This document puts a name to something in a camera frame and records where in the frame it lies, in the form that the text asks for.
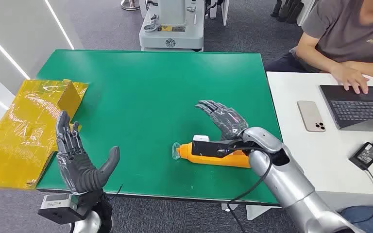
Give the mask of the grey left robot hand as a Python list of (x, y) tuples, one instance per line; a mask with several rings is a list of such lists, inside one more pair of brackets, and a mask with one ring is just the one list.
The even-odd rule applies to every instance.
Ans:
[(120, 161), (120, 150), (113, 146), (107, 160), (100, 168), (96, 168), (85, 151), (80, 134), (79, 122), (70, 126), (67, 111), (61, 111), (55, 124), (57, 144), (57, 162), (61, 176), (70, 192), (80, 195), (101, 190)]

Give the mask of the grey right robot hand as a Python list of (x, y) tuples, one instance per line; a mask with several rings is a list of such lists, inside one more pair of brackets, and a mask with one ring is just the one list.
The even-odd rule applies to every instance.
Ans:
[(233, 108), (213, 100), (200, 100), (195, 105), (220, 129), (221, 140), (233, 140), (249, 128), (247, 121)]

